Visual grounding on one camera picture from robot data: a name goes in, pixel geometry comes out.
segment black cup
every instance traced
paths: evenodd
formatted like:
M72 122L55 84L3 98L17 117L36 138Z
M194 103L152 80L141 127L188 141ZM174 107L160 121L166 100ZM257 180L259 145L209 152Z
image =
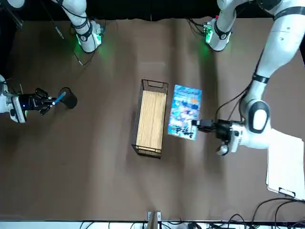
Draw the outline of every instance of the black cup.
M76 96L72 93L71 89L69 87L63 87L59 91L59 96L65 92L65 96L60 100L63 104L67 106L69 109L73 109L76 104L77 104L77 98Z

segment wire basket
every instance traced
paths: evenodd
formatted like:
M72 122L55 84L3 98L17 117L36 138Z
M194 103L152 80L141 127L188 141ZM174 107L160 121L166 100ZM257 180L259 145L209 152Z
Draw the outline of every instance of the wire basket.
M140 85L140 92L139 92L139 100L138 100L138 108L137 114L134 123L133 129L133 136L132 136L132 147L138 155L141 156L148 156L153 158L161 158L161 148L151 148L147 146L137 145L137 137L138 137L138 130L139 130L139 121L140 121L140 114L141 114L141 107L142 107L142 98L144 91L150 92L158 92L166 94L165 104L164 104L164 117L163 117L163 126L162 126L162 133L164 130L164 121L165 121L165 112L166 112L166 101L167 101L167 90L168 90L168 83L152 81L152 80L141 80Z

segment blue pen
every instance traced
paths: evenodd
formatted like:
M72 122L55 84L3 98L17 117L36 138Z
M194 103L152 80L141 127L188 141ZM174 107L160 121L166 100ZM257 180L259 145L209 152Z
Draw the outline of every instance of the blue pen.
M58 98L54 102L52 102L52 105L57 104L60 101L60 99L62 99L65 95L66 92L63 92L60 96L58 96Z

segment brown table surface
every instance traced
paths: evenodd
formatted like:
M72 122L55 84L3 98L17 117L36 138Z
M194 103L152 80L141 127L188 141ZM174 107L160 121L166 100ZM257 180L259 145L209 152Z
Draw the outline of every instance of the brown table surface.
M68 86L78 105L65 110L59 104L43 117L29 112L24 125L1 116L0 216L145 220L147 211L160 210L163 220L229 219L234 213L249 220L258 203L278 197L265 184L267 150L240 147L221 157L213 134L187 141L167 135L165 128L158 160L136 155L130 139L141 79L169 84L165 126L175 84L203 89L201 116L213 118L220 104L249 83L272 23L238 19L227 48L216 53L186 20L108 21L103 45L81 66L71 48L83 61L90 54L76 45L68 21L56 23L67 43L50 22L25 22L5 77L27 93L41 87L56 96ZM274 73L264 96L272 126L302 139L304 85L298 52ZM275 207L262 207L256 219L274 220ZM303 212L294 203L280 211L279 220L299 220Z

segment green led light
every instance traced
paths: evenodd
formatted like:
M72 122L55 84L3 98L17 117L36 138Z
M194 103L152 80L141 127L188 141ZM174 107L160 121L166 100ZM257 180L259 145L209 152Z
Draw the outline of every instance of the green led light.
M209 44L209 43L211 42L212 35L213 35L213 31L212 31L212 30L207 32L207 34L206 34L206 36L205 36L205 42L206 42L206 43Z
M205 42L210 43L213 35L211 25L203 24L203 32L205 33Z
M80 41L80 39L78 38L77 35L76 35L76 37L77 37L77 40L78 40L78 44L81 46L81 41Z

